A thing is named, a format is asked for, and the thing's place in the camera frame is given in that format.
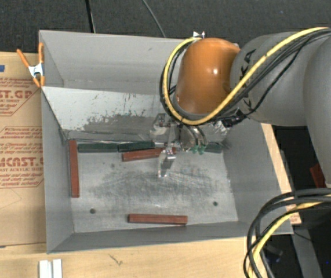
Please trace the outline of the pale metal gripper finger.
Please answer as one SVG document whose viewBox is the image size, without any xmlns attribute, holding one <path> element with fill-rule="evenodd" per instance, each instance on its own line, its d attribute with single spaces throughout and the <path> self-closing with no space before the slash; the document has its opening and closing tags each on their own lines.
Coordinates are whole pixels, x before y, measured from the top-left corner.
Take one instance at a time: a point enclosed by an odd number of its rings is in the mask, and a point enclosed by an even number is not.
<svg viewBox="0 0 331 278">
<path fill-rule="evenodd" d="M 158 157 L 158 171 L 157 177 L 162 178 L 166 176 L 166 166 L 165 161 L 167 158 L 167 154 L 165 152 L 161 152 Z"/>
<path fill-rule="evenodd" d="M 165 155 L 165 169 L 169 170 L 176 160 L 176 149 L 174 147 L 166 148 Z"/>
</svg>

